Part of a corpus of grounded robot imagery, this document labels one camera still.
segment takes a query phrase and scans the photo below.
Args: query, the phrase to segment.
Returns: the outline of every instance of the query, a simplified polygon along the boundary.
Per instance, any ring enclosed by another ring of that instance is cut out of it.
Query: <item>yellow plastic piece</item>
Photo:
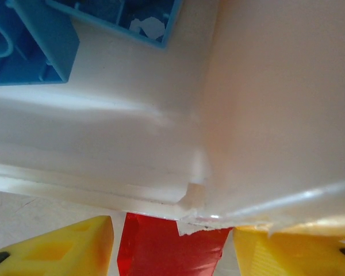
[[[234,230],[241,276],[345,276],[345,236]]]
[[[0,276],[106,276],[113,246],[109,216],[99,216],[0,250]]]

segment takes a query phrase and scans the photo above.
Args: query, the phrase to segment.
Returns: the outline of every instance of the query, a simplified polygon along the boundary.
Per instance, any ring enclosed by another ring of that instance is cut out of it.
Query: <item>blue lego brick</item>
[[[64,83],[79,39],[45,0],[0,0],[0,85]]]
[[[85,22],[165,48],[182,0],[46,0],[46,3]]]

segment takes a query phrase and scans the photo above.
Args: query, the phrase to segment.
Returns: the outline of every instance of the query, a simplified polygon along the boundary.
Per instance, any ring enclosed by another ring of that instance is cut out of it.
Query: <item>blue toy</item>
[[[46,3],[83,21],[165,48],[182,0],[46,0]]]
[[[67,82],[78,46],[69,17],[44,0],[0,0],[0,85]]]

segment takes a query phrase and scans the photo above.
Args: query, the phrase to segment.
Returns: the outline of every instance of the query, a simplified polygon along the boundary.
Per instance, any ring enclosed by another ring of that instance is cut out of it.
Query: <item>white plastic container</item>
[[[222,1],[212,36],[216,11],[186,0],[166,52],[77,24],[68,84],[0,87],[0,191],[214,226],[345,214],[345,1]]]

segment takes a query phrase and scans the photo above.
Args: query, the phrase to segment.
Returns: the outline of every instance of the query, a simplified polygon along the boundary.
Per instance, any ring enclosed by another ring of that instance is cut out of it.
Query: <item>red plastic piece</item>
[[[120,276],[212,276],[230,230],[179,236],[175,221],[128,213],[117,257]]]

